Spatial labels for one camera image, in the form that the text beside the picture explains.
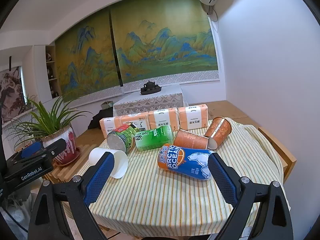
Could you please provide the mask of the green grapefruit drink cup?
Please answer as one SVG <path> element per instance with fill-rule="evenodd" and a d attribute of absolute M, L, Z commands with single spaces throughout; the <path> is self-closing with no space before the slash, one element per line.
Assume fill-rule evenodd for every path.
<path fill-rule="evenodd" d="M 133 123 L 126 122 L 108 133 L 107 144 L 110 149 L 120 150 L 128 154 L 137 132 L 139 132 L 139 129 Z"/>

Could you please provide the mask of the blue Arctic Ocean cup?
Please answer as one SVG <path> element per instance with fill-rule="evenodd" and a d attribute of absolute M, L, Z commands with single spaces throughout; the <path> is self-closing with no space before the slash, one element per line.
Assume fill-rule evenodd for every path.
<path fill-rule="evenodd" d="M 208 167 L 210 150 L 185 148 L 165 144 L 158 153 L 158 166 L 199 180 L 208 180 L 212 174 Z"/>

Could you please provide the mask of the white plastic cup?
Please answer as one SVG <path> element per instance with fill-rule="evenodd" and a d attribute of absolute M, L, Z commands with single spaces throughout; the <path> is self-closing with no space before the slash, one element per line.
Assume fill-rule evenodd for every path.
<path fill-rule="evenodd" d="M 111 172 L 110 176 L 114 179 L 123 178 L 128 168 L 128 157 L 121 150 L 96 147 L 89 154 L 89 164 L 91 166 L 98 163 L 105 153 L 109 153 L 106 159 L 106 167 Z"/>

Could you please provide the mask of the orange paper cup right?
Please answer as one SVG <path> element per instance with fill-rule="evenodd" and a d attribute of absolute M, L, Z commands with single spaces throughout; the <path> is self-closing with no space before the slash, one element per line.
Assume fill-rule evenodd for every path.
<path fill-rule="evenodd" d="M 215 117 L 204 134 L 208 138 L 207 148 L 216 150 L 231 134 L 231 131 L 231 123 L 226 118 L 221 116 Z"/>

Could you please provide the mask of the orange paper cup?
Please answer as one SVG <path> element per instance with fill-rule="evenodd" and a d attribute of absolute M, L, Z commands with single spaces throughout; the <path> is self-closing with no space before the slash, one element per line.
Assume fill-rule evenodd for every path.
<path fill-rule="evenodd" d="M 216 150 L 231 134 L 231 131 L 231 123 L 226 118 L 221 116 L 215 117 L 204 134 L 208 138 L 207 148 Z"/>
<path fill-rule="evenodd" d="M 192 148 L 192 149 L 203 149 L 205 150 L 208 146 L 208 138 L 197 135 L 192 132 L 179 129 L 175 135 L 174 143 L 175 146 Z"/>

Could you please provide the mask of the orange paper cup left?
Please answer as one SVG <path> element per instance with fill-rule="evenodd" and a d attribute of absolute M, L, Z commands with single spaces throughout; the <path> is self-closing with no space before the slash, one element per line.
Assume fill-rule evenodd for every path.
<path fill-rule="evenodd" d="M 175 135 L 174 143 L 175 146 L 192 148 L 192 149 L 203 149 L 205 150 L 208 146 L 208 138 L 197 135 L 192 132 L 179 129 Z"/>

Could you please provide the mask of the green tea cup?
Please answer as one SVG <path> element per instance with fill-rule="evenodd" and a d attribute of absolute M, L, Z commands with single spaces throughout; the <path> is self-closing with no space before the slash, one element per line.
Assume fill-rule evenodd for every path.
<path fill-rule="evenodd" d="M 136 148 L 139 151 L 152 150 L 162 147 L 164 144 L 173 144 L 173 141 L 174 134 L 170 125 L 137 132 L 135 135 Z"/>

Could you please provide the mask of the red white ceramic pot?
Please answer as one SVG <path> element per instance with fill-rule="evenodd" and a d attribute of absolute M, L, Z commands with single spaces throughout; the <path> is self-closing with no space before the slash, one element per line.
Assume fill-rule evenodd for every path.
<path fill-rule="evenodd" d="M 75 161 L 80 155 L 80 148 L 76 146 L 75 134 L 70 125 L 51 135 L 42 137 L 41 141 L 44 147 L 50 145 L 56 147 L 52 155 L 54 156 L 57 166 L 66 166 Z"/>

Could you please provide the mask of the potted spider plant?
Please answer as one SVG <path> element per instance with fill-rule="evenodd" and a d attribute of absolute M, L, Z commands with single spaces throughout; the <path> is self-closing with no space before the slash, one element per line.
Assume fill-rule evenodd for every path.
<path fill-rule="evenodd" d="M 57 97 L 51 109 L 47 110 L 41 101 L 36 102 L 33 98 L 27 98 L 27 104 L 30 106 L 29 118 L 14 121 L 12 128 L 9 129 L 9 136 L 16 140 L 14 148 L 51 136 L 70 127 L 73 120 L 88 113 L 70 107 L 73 100 L 64 102 L 64 99 L 64 96 Z"/>

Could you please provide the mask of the orange tissue pack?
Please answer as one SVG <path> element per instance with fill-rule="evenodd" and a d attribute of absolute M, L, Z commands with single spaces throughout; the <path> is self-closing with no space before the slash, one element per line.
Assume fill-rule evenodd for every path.
<path fill-rule="evenodd" d="M 139 131 L 147 131 L 151 129 L 148 112 L 120 116 L 120 123 L 125 124 L 126 122 L 133 123 Z"/>
<path fill-rule="evenodd" d="M 114 129 L 120 126 L 120 117 L 109 117 L 109 118 L 102 118 L 99 121 L 102 133 L 104 138 L 107 138 L 108 133 L 112 132 Z"/>
<path fill-rule="evenodd" d="M 177 108 L 149 111 L 148 118 L 151 129 L 165 125 L 170 125 L 172 131 L 178 131 L 180 129 L 180 120 Z"/>
<path fill-rule="evenodd" d="M 208 106 L 206 104 L 178 108 L 180 127 L 192 130 L 208 127 Z"/>

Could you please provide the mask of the red blossom painting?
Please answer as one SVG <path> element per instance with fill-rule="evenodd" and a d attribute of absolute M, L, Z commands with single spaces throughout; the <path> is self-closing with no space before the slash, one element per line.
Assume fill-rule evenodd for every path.
<path fill-rule="evenodd" d="M 26 110 L 20 67 L 1 71 L 1 109 L 2 124 Z"/>

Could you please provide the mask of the green landscape painting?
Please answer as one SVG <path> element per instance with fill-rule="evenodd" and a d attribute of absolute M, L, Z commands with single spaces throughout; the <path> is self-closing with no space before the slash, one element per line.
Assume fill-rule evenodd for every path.
<path fill-rule="evenodd" d="M 55 40 L 57 77 L 65 101 L 121 94 L 108 8 L 81 20 Z"/>
<path fill-rule="evenodd" d="M 110 7 L 126 92 L 219 80 L 215 44 L 199 0 L 123 0 Z"/>

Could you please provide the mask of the black teapot set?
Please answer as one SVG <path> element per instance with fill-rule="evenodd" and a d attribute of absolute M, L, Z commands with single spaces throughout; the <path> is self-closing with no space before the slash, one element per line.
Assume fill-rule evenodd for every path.
<path fill-rule="evenodd" d="M 158 84 L 155 84 L 155 82 L 148 81 L 140 89 L 140 94 L 141 95 L 149 95 L 149 94 L 158 93 L 161 90 L 162 90 L 161 86 L 159 86 Z"/>

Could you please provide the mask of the green landscape painting right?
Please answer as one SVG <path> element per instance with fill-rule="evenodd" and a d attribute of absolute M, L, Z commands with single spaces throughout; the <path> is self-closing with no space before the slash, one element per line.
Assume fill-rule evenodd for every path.
<path fill-rule="evenodd" d="M 123 0 L 110 7 L 126 92 L 219 80 L 215 44 L 199 0 Z"/>

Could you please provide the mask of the wooden wall shelf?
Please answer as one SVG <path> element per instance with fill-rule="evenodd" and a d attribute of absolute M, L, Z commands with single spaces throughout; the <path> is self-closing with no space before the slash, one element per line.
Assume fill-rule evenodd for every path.
<path fill-rule="evenodd" d="M 46 46 L 46 66 L 50 92 L 54 99 L 61 95 L 61 89 L 57 75 L 55 46 L 53 45 Z"/>

